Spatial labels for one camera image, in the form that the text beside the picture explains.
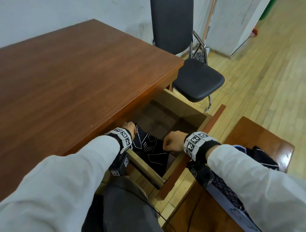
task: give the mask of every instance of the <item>green object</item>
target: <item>green object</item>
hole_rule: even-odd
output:
[[[277,0],[270,0],[270,2],[268,3],[267,7],[265,8],[263,14],[261,15],[259,20],[263,20],[267,17],[268,13],[270,12],[270,10],[272,9],[272,6],[274,5],[274,3]]]

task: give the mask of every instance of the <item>glossy brown surface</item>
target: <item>glossy brown surface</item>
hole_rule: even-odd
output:
[[[45,157],[149,102],[183,63],[97,20],[0,49],[0,200]]]
[[[287,172],[294,146],[246,117],[242,117],[224,144],[241,145],[243,147],[260,147],[280,168]]]
[[[231,145],[238,144],[250,148],[257,145],[282,165],[282,171],[287,169],[294,150],[294,146],[290,143],[270,133],[246,117],[242,117],[239,120],[224,143]],[[199,197],[200,201],[192,217],[190,232],[243,231],[213,197],[195,182],[189,193],[183,198],[177,209],[168,219],[177,232],[187,231],[189,218]],[[173,229],[169,225],[165,225],[164,231],[173,231]]]
[[[210,130],[212,129],[212,127],[214,126],[214,124],[216,123],[218,118],[221,116],[221,114],[225,110],[225,108],[226,108],[226,106],[223,105],[223,104],[219,107],[219,109],[213,115],[213,117],[209,120],[207,125],[202,129],[203,132],[205,132],[205,133],[209,133],[210,132]],[[178,164],[176,169],[173,171],[171,176],[167,179],[167,181],[164,184],[164,186],[158,192],[158,197],[160,199],[164,200],[166,198],[168,193],[173,188],[175,182],[178,180],[178,178],[180,177],[180,175],[182,174],[184,169],[187,167],[187,164],[189,163],[189,161],[190,161],[190,158],[187,155],[183,157],[183,159]]]

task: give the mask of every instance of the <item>drawer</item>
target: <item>drawer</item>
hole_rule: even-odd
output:
[[[145,132],[159,138],[164,137],[171,131],[183,131],[190,133],[203,131],[212,121],[212,116],[202,113],[194,108],[189,102],[178,99],[169,90],[163,90],[157,97],[139,110],[137,115],[131,118]],[[160,190],[159,198],[164,199],[181,175],[190,158],[184,153],[176,154],[176,159],[163,176],[159,176],[148,164],[146,164],[131,149],[128,150],[131,164],[149,181]]]

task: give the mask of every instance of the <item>white sleeve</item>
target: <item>white sleeve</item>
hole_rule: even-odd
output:
[[[217,147],[207,164],[262,231],[306,231],[306,181],[268,169],[230,145]]]
[[[116,139],[99,136],[76,154],[44,159],[0,203],[0,231],[81,231],[119,150]]]

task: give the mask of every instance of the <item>gray pants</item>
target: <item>gray pants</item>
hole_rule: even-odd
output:
[[[100,195],[94,196],[82,231],[162,232],[156,212],[148,205],[151,205],[150,201],[134,182],[126,177],[118,177],[113,184],[132,191],[145,202],[130,192],[109,185],[103,200],[99,200],[102,198]]]

